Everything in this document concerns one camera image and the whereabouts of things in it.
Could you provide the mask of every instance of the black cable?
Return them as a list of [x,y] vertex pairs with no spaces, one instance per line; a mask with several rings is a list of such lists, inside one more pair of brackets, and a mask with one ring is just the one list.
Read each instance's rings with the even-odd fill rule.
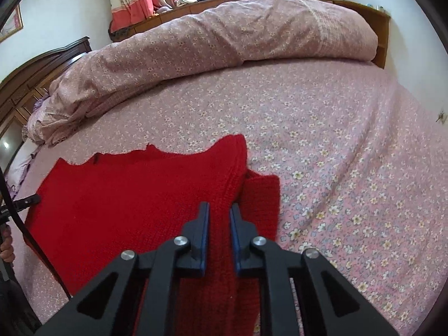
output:
[[13,204],[13,200],[11,199],[10,192],[8,191],[8,186],[6,185],[6,181],[4,180],[3,171],[0,171],[0,193],[3,196],[4,203],[6,207],[8,208],[8,211],[10,212],[10,216],[13,219],[14,223],[17,225],[19,230],[22,232],[22,234],[25,236],[25,238],[30,242],[31,246],[33,247],[34,251],[37,252],[39,257],[42,259],[45,266],[51,271],[57,282],[60,284],[62,289],[64,290],[64,293],[68,297],[68,299],[71,299],[71,295],[69,290],[67,289],[66,285],[62,281],[62,278],[59,276],[58,272],[54,268],[54,266],[51,264],[50,260],[46,257],[43,250],[40,248],[37,241],[34,239],[33,235],[28,231],[25,224],[23,223],[22,219],[20,218],[19,214],[16,211],[16,208]]

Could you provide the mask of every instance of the black clamp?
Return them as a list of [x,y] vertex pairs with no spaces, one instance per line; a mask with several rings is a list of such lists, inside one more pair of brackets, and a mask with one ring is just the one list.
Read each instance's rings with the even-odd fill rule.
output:
[[[40,202],[40,196],[38,194],[33,194],[32,196],[22,198],[19,200],[13,201],[13,206],[16,212],[20,212],[25,210],[26,208],[37,205]],[[7,223],[10,220],[10,210],[8,210],[8,206],[3,205],[0,207],[0,225]]]
[[180,278],[205,274],[209,211],[202,202],[197,219],[157,250],[123,251],[35,335],[170,335]]
[[291,281],[305,336],[398,336],[381,314],[314,248],[303,254],[259,236],[230,210],[235,271],[260,284],[261,336],[299,336]]
[[[230,213],[234,265],[238,276],[260,284],[262,336],[299,336],[293,280],[305,336],[398,336],[379,312],[317,251],[280,248]],[[205,274],[209,205],[182,235],[157,250],[126,250],[104,268],[37,332],[36,336],[168,336],[180,278]]]

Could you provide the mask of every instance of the cabinet door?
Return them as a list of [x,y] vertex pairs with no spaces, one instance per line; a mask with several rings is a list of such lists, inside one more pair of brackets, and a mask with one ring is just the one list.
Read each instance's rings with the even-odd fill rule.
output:
[[87,53],[80,53],[76,57],[71,58],[65,63],[61,64],[58,68],[53,70],[48,76],[46,76],[38,85],[36,85],[36,90],[43,96],[50,89],[50,85],[57,77],[64,73],[73,63],[75,63],[82,56]]
[[5,172],[23,144],[22,127],[26,120],[12,113],[0,126],[0,168]]
[[30,115],[33,113],[34,104],[42,98],[38,91],[33,89],[28,92],[27,95],[20,100],[17,104],[17,111],[23,116],[25,120],[28,120]]

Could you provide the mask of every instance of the human hand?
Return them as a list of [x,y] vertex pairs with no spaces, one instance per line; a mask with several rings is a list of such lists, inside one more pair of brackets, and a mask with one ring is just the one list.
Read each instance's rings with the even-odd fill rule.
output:
[[11,228],[6,225],[6,229],[3,231],[3,244],[0,245],[0,258],[6,262],[13,262],[16,258],[14,255],[13,238],[11,237]]

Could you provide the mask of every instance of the metal screw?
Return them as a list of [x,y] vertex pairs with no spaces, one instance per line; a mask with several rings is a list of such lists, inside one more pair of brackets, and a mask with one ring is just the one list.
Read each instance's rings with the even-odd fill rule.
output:
[[319,256],[319,251],[314,248],[309,248],[305,250],[305,255],[310,259],[316,259]]
[[135,258],[135,252],[132,250],[125,250],[121,255],[123,260],[131,260]]
[[174,238],[174,243],[177,246],[185,245],[188,242],[188,239],[185,236],[177,236]]
[[255,245],[263,246],[264,244],[266,244],[266,238],[263,237],[263,236],[256,236],[256,237],[254,237],[254,238],[252,239],[252,242],[253,242]]

